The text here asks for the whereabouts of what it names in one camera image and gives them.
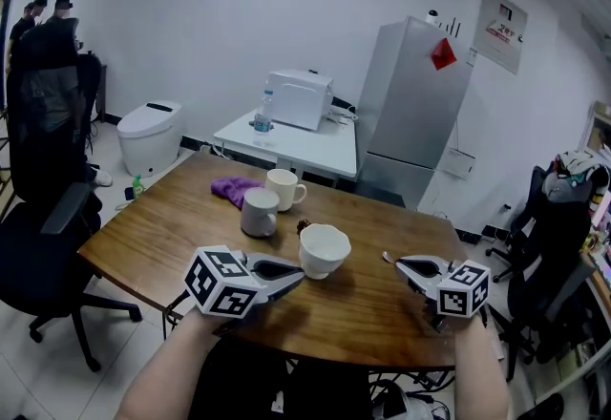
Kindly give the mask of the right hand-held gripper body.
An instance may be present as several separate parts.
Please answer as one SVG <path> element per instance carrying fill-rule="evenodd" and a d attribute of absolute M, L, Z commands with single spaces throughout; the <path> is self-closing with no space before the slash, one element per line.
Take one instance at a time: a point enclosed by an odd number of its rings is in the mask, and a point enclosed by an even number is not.
<path fill-rule="evenodd" d="M 441 331 L 446 318 L 472 318 L 488 300 L 490 281 L 489 267 L 471 260 L 453 262 L 440 280 L 427 285 L 432 327 Z"/>

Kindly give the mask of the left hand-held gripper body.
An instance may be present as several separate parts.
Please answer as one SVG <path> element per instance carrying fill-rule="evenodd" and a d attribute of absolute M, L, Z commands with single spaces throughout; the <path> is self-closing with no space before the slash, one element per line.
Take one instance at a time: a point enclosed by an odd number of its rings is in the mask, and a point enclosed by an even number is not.
<path fill-rule="evenodd" d="M 183 279 L 203 315 L 226 320 L 214 330 L 216 336 L 233 332 L 255 306 L 267 303 L 266 285 L 247 268 L 246 256 L 225 245 L 198 247 Z"/>

